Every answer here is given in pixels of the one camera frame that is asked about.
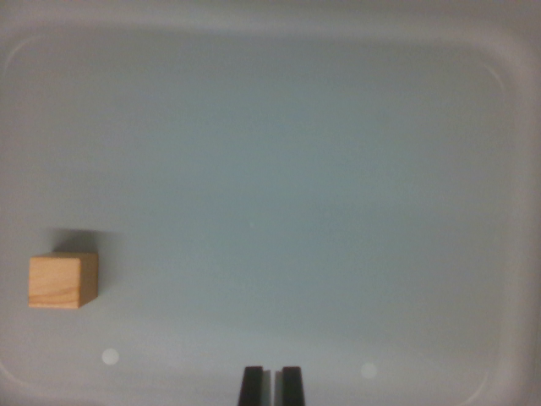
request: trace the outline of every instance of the white tray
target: white tray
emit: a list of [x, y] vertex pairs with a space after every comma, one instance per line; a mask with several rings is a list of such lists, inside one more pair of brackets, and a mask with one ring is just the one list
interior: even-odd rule
[[[460, 16], [79, 3], [0, 19], [2, 404], [233, 406], [246, 365], [301, 366], [308, 406], [525, 404], [524, 38]], [[98, 299], [27, 307], [28, 259], [53, 249], [99, 251]]]

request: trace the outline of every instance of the wooden block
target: wooden block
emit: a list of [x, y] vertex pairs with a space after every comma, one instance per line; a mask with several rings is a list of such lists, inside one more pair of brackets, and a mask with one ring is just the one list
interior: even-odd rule
[[98, 254], [52, 252], [30, 258], [28, 306], [78, 309], [98, 295]]

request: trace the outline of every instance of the wooden cube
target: wooden cube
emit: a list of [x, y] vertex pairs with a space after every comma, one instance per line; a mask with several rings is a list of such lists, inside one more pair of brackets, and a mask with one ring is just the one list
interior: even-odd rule
[[98, 295], [98, 254], [52, 252], [30, 258], [28, 306], [78, 309]]

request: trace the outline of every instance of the wood grain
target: wood grain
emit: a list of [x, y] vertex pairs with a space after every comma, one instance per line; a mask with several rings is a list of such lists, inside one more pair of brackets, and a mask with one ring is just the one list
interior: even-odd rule
[[53, 252], [30, 258], [28, 306], [78, 309], [98, 294], [98, 254]]

